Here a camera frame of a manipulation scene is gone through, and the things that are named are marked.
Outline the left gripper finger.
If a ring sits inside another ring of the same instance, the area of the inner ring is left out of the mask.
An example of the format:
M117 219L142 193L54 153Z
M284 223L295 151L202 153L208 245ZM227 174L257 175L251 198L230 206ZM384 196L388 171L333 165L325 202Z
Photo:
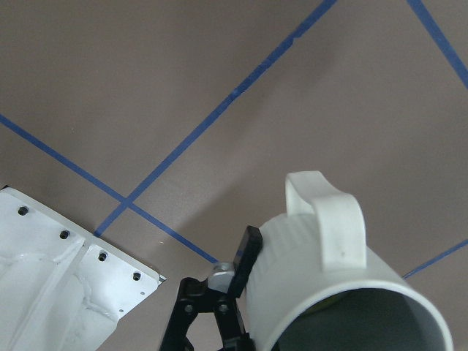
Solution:
M233 265L235 275L230 283L230 295L240 298L245 289L249 275L263 248L263 237L258 227L248 225L244 232L238 250L235 253Z

